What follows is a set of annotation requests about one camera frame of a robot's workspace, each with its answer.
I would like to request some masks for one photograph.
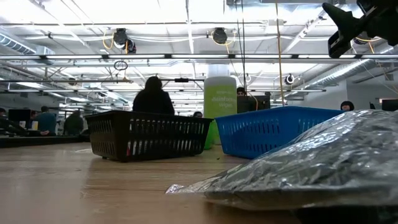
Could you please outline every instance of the blue plastic basket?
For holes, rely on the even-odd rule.
[[[220,117],[216,121],[224,153],[253,159],[342,112],[286,106]]]

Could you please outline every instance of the wooden table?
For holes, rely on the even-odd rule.
[[[247,212],[164,195],[245,162],[218,148],[196,157],[127,164],[89,144],[0,149],[0,223],[299,223],[289,212]]]

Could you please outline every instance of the basket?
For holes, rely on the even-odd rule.
[[[216,122],[224,153],[253,159],[341,113],[343,111],[286,106],[220,117]]]
[[[212,121],[131,111],[85,118],[93,153],[121,162],[201,154]]]

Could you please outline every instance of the black plastic basket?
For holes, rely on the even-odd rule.
[[[85,118],[93,153],[121,162],[201,154],[212,121],[130,111]]]

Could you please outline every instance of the wall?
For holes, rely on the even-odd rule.
[[[0,94],[0,108],[22,109],[40,111],[42,106],[59,107],[57,99],[51,96],[39,96],[36,93],[28,93],[28,98],[21,97],[19,94]]]
[[[348,99],[346,81],[339,82],[338,86],[324,88],[326,92],[309,93],[303,101],[288,101],[291,106],[307,106],[312,108],[339,110],[340,104]]]
[[[380,98],[398,98],[398,94],[383,85],[348,85],[348,99],[355,105],[356,110],[369,109],[369,102],[374,103],[376,109]]]

